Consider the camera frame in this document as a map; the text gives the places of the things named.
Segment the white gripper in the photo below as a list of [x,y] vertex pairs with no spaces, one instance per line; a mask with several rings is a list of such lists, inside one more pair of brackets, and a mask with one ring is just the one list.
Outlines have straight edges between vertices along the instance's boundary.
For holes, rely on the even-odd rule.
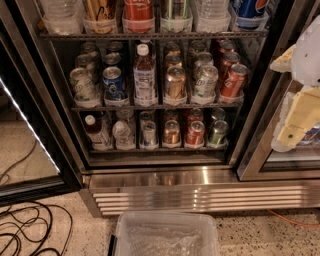
[[[270,69],[285,73],[291,71],[291,59],[296,45],[290,46],[273,60]],[[320,121],[320,88],[303,86],[294,94],[288,92],[283,100],[279,121],[275,126],[271,148],[277,152],[294,149],[305,134]]]

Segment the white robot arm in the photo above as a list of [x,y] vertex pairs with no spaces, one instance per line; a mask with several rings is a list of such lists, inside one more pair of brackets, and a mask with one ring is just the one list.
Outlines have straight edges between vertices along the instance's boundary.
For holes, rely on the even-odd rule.
[[290,72],[292,79],[302,85],[299,92],[285,96],[273,132],[271,148],[287,152],[320,121],[320,15],[294,45],[271,63],[270,69]]

